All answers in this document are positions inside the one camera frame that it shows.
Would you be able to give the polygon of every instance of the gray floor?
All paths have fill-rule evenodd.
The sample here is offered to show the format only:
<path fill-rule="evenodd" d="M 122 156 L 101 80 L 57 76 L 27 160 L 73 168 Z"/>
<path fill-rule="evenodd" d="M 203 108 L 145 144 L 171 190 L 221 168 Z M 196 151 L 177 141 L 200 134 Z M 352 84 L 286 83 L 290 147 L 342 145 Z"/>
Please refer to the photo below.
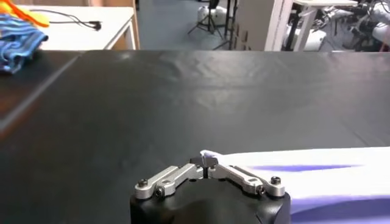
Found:
<path fill-rule="evenodd" d="M 142 50 L 212 50 L 223 40 L 196 29 L 197 10 L 206 2 L 195 0 L 140 0 L 138 27 Z M 226 7 L 226 0 L 219 4 Z"/>

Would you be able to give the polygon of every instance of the purple stripe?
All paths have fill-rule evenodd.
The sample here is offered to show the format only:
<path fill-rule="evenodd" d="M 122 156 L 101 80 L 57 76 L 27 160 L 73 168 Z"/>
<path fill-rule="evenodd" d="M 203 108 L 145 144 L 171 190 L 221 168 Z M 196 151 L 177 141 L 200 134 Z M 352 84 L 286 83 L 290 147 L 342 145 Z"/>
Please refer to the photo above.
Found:
<path fill-rule="evenodd" d="M 271 171 L 288 171 L 288 172 L 301 172 L 310 170 L 328 170 L 328 169 L 341 169 L 349 167 L 357 167 L 359 165 L 292 165 L 292 166 L 249 166 L 255 170 L 271 170 Z"/>

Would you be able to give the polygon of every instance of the screw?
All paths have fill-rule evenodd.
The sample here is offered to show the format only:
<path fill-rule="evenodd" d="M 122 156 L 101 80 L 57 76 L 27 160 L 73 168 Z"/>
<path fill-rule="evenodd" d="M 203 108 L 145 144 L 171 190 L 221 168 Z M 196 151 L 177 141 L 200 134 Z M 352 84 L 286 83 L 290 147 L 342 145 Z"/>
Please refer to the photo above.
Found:
<path fill-rule="evenodd" d="M 163 189 L 162 187 L 158 187 L 158 188 L 156 189 L 155 195 L 156 195 L 158 198 L 164 197 L 164 194 L 165 194 L 165 192 L 164 192 L 164 189 Z"/>
<path fill-rule="evenodd" d="M 138 187 L 146 187 L 147 186 L 147 179 L 141 179 L 138 182 Z"/>
<path fill-rule="evenodd" d="M 263 194 L 263 192 L 264 192 L 264 187 L 263 187 L 263 185 L 257 186 L 256 191 L 257 191 L 257 194 L 258 194 L 258 195 Z"/>
<path fill-rule="evenodd" d="M 281 182 L 282 182 L 282 180 L 280 179 L 280 177 L 271 177 L 271 184 L 278 185 Z"/>

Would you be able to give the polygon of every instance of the orange object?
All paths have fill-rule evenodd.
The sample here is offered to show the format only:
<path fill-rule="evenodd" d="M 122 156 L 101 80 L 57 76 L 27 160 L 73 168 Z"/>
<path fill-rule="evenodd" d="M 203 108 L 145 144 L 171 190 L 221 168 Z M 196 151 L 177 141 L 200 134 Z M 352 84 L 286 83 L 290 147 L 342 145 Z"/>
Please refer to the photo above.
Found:
<path fill-rule="evenodd" d="M 12 3 L 11 0 L 0 0 L 0 13 L 6 13 L 20 19 L 30 21 L 31 23 L 41 27 L 48 27 L 50 25 L 49 20 L 44 15 L 22 9 Z"/>

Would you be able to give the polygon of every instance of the black tabletop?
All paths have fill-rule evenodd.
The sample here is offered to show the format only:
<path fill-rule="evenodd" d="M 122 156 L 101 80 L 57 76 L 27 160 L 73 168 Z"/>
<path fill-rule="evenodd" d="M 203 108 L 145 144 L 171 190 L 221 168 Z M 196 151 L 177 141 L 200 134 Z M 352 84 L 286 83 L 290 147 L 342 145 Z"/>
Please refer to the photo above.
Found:
<path fill-rule="evenodd" d="M 38 51 L 16 74 L 0 74 L 0 135 L 78 55 L 79 52 Z"/>
<path fill-rule="evenodd" d="M 88 52 L 0 150 L 0 222 L 128 223 L 140 178 L 220 153 L 390 143 L 389 54 Z"/>

